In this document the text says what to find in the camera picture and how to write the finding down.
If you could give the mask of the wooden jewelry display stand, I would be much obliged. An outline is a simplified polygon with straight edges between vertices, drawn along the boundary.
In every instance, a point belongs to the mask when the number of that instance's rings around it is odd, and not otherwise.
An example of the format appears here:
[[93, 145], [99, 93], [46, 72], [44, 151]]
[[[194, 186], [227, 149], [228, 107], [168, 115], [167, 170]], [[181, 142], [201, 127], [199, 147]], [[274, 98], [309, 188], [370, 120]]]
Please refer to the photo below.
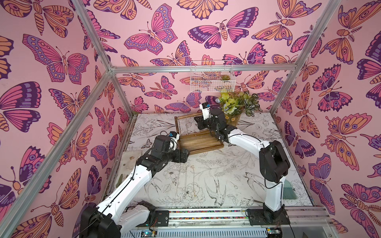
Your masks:
[[187, 149], [191, 155], [222, 149], [224, 144], [213, 137], [208, 130], [200, 130], [194, 117], [202, 113], [187, 114], [174, 117], [176, 132], [180, 135], [178, 140], [180, 149]]

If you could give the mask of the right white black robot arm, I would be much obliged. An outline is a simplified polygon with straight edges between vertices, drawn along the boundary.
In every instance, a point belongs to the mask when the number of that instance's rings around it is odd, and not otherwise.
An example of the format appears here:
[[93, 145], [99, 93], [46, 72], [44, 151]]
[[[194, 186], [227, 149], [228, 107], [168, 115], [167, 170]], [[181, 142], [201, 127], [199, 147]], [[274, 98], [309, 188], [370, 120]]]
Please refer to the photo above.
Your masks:
[[219, 141], [239, 146], [259, 158], [260, 173], [266, 188], [263, 204], [264, 222], [278, 222], [280, 216], [285, 214], [284, 182], [290, 168], [282, 144], [277, 140], [259, 139], [227, 124], [224, 112], [219, 108], [211, 108], [208, 103], [200, 104], [199, 107], [202, 116], [194, 118], [199, 130], [208, 129]]

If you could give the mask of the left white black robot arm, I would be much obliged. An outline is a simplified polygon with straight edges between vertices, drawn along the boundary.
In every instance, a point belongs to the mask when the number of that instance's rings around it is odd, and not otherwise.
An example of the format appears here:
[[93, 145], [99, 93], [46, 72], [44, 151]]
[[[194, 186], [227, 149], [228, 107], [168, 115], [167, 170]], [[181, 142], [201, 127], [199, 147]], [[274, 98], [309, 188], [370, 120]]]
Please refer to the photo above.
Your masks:
[[186, 163], [190, 155], [180, 149], [179, 134], [172, 131], [159, 135], [153, 146], [136, 161], [128, 177], [102, 202], [84, 209], [78, 238], [120, 238], [122, 234], [144, 223], [152, 223], [154, 207], [140, 202], [129, 210], [128, 205], [158, 172], [170, 162]]

